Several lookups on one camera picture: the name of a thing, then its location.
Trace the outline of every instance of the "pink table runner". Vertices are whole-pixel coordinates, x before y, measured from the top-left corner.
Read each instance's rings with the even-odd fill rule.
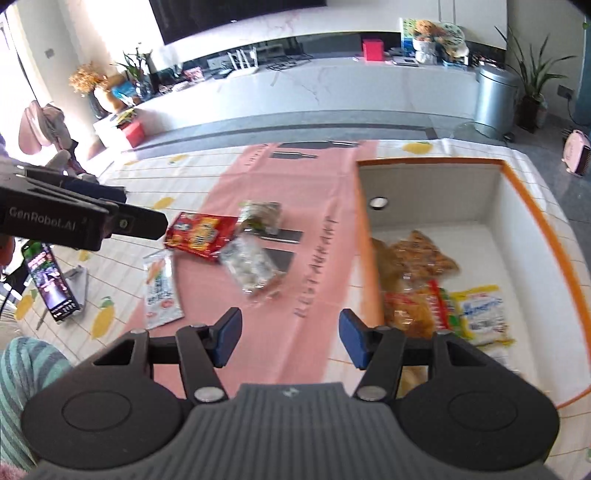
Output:
[[[278,144],[249,147],[220,177],[200,209],[237,216],[244,200],[283,205],[282,228],[303,231],[297,245],[261,241],[264,247],[295,253],[281,294],[252,301],[221,265],[176,255],[176,282],[184,319],[154,329],[173,335],[196,323],[208,325],[230,307],[240,307],[242,337],[228,365],[217,373],[230,395],[242,383],[314,383],[322,379],[345,300],[356,254],[356,160],[371,158],[376,142],[356,148],[302,150],[314,159],[270,158]],[[144,307],[128,329],[144,326]],[[175,366],[155,367],[155,380],[183,396]]]

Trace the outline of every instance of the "red box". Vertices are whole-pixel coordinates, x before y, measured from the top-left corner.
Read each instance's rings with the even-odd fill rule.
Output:
[[[364,40],[363,56],[367,61],[384,61],[384,42],[381,40]]]
[[[139,120],[134,120],[127,127],[122,129],[122,131],[131,148],[137,147],[146,138],[144,127],[142,127],[142,123]]]

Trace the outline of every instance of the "blue gripper pad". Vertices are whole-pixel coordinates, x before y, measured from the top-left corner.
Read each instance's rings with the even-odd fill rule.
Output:
[[[354,366],[367,369],[371,360],[366,333],[371,329],[364,324],[353,310],[344,309],[339,315],[339,336]]]
[[[209,357],[214,367],[221,368],[230,360],[242,335],[242,312],[240,309],[229,309],[212,326],[212,331],[217,335],[217,342]]]

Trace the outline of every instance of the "dried flower arrangement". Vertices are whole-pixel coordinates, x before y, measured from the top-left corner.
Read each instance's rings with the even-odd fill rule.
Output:
[[[90,62],[80,65],[76,72],[72,74],[70,86],[74,87],[75,91],[88,95],[105,78],[104,75],[98,73],[95,65]]]

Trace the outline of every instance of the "lemon pattern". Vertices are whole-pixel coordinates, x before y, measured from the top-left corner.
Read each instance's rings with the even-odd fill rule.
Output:
[[[171,158],[168,163],[171,165],[174,165],[175,163],[178,163],[180,161],[183,161],[185,158],[188,158],[188,155],[185,154],[181,154],[181,155],[175,155],[173,158]]]
[[[85,262],[90,258],[90,252],[86,250],[81,250],[80,254],[78,255],[78,260],[81,262]]]
[[[37,298],[37,290],[31,290],[31,293],[25,295],[20,302],[18,302],[17,310],[14,312],[14,318],[16,320],[22,320],[25,315],[31,310],[35,299]]]
[[[426,155],[433,149],[433,145],[429,142],[411,142],[404,145],[402,149],[415,155]]]
[[[174,199],[172,197],[164,197],[164,198],[161,198],[156,203],[154,203],[152,205],[152,208],[154,210],[164,210],[165,208],[170,207],[173,204],[173,202],[174,202]]]
[[[92,323],[91,337],[96,339],[104,336],[109,331],[113,320],[115,320],[115,304],[111,297],[104,297],[100,304],[100,312]]]

